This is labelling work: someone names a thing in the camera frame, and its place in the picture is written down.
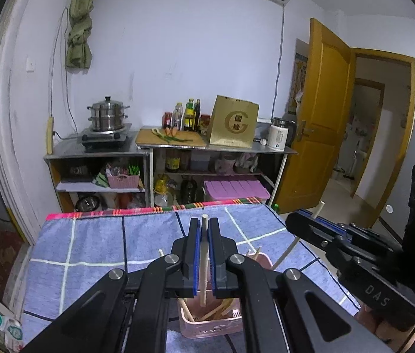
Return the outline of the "person right hand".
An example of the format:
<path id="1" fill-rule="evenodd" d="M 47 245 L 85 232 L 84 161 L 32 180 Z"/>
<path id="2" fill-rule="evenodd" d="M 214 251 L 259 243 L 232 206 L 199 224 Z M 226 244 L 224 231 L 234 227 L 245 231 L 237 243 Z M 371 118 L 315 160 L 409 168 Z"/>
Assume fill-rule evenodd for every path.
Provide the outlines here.
<path id="1" fill-rule="evenodd" d="M 394 352 L 399 350 L 407 352 L 415 346 L 415 332 L 411 333 L 412 328 L 405 332 L 398 330 L 391 326 L 387 320 L 381 319 L 367 305 L 361 305 L 361 309 L 354 315 L 354 319 Z"/>

